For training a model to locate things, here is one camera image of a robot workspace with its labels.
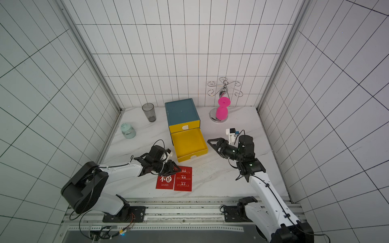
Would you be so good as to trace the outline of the red postcard white characters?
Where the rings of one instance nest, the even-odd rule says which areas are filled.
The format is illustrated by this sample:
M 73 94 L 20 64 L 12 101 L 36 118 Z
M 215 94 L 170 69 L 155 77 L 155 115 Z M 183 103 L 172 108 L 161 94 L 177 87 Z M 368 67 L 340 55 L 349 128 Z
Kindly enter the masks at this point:
M 171 176 L 158 176 L 156 189 L 174 189 L 175 175 Z

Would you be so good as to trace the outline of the red postcard stimulate text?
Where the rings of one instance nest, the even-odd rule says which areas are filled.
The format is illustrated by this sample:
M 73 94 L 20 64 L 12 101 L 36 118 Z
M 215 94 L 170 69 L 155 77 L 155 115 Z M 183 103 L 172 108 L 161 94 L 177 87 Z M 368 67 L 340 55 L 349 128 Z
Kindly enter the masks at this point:
M 192 192 L 192 167 L 180 167 L 181 172 L 175 174 L 174 190 Z

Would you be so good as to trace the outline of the yellow drawer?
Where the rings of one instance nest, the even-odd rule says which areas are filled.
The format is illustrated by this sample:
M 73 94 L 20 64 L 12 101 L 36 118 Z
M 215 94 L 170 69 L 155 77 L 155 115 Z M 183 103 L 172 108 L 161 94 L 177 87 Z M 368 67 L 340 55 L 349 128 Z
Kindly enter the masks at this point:
M 177 133 L 177 132 L 183 132 L 191 129 L 197 129 L 200 127 L 201 121 L 194 120 L 194 121 L 189 121 L 181 124 L 175 124 L 175 125 L 169 125 L 169 130 L 170 133 Z
M 173 133 L 171 137 L 179 163 L 208 153 L 200 128 Z

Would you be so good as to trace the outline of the teal drawer cabinet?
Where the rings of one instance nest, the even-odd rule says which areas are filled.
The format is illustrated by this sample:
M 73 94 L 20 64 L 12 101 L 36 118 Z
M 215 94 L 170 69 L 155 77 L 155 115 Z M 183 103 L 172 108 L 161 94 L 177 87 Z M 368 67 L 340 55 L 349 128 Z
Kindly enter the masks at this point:
M 168 126 L 200 120 L 192 98 L 166 102 L 165 109 Z

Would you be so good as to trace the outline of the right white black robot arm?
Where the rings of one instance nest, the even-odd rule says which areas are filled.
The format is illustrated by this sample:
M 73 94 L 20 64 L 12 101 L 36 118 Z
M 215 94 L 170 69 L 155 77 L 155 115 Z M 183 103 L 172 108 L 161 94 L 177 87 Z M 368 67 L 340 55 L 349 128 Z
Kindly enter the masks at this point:
M 241 135 L 234 147 L 224 138 L 209 139 L 208 144 L 224 159 L 236 161 L 240 175 L 256 191 L 261 201 L 253 196 L 239 199 L 237 214 L 252 221 L 258 233 L 269 243 L 312 243 L 312 227 L 289 209 L 272 185 L 265 167 L 256 158 L 253 138 Z

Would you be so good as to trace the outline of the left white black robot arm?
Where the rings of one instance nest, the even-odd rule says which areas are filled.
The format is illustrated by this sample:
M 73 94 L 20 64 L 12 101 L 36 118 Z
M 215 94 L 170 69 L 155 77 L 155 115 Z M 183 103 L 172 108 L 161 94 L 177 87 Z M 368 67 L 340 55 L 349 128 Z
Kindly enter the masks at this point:
M 61 195 L 81 215 L 89 210 L 105 214 L 104 222 L 128 222 L 142 216 L 145 207 L 132 207 L 118 194 L 105 192 L 106 184 L 130 177 L 153 174 L 161 177 L 173 176 L 182 170 L 171 160 L 173 152 L 159 145 L 148 153 L 131 157 L 121 165 L 84 164 L 61 189 Z

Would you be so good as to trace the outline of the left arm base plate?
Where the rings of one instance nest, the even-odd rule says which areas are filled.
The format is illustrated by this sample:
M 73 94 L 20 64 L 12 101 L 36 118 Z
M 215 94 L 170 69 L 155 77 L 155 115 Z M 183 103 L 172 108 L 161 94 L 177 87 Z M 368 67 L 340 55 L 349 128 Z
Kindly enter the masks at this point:
M 146 207 L 125 205 L 117 215 L 105 214 L 104 223 L 142 223 L 145 217 Z

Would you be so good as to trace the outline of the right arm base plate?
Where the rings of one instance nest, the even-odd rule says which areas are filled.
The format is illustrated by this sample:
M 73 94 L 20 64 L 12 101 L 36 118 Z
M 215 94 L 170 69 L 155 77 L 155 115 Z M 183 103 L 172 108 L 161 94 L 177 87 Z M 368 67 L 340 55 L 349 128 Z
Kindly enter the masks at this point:
M 257 203 L 253 196 L 240 198 L 236 206 L 222 205 L 220 211 L 224 215 L 225 222 L 251 222 L 245 212 L 245 206 L 249 203 Z

